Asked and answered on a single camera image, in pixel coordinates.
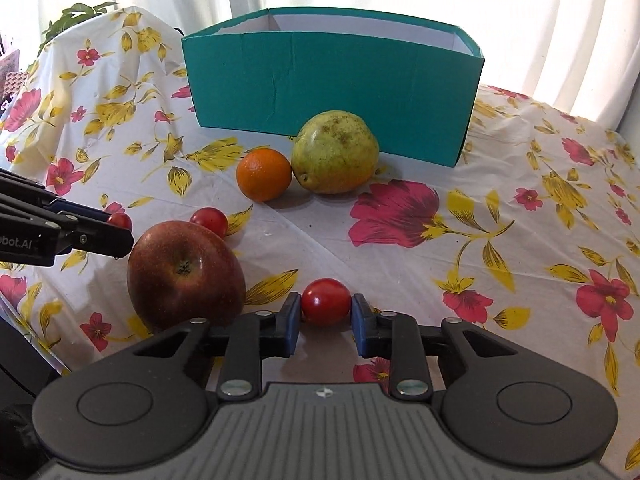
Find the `cherry tomato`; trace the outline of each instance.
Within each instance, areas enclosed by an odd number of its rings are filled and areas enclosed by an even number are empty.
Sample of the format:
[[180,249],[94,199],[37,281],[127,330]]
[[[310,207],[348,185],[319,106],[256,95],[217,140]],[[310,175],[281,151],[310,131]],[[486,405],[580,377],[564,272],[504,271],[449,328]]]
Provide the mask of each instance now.
[[198,209],[191,216],[189,222],[206,227],[209,231],[214,232],[220,238],[225,237],[226,229],[229,227],[229,221],[226,219],[226,215],[214,207],[203,207],[202,209]]
[[351,310],[351,293],[339,281],[322,278],[309,283],[302,293],[300,307],[307,322],[318,326],[333,325]]
[[114,213],[109,218],[107,218],[107,224],[116,225],[118,227],[122,227],[123,229],[128,229],[131,231],[133,229],[133,224],[131,222],[131,218],[126,213]]

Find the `red apple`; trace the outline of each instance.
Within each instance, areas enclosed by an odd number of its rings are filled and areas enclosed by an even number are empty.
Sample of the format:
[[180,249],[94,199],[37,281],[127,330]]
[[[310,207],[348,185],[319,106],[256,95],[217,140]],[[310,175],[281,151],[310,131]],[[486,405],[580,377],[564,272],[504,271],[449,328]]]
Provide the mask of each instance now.
[[154,225],[129,255],[129,297],[153,332],[193,317],[228,325],[244,306],[245,287],[231,249],[207,228],[190,222]]

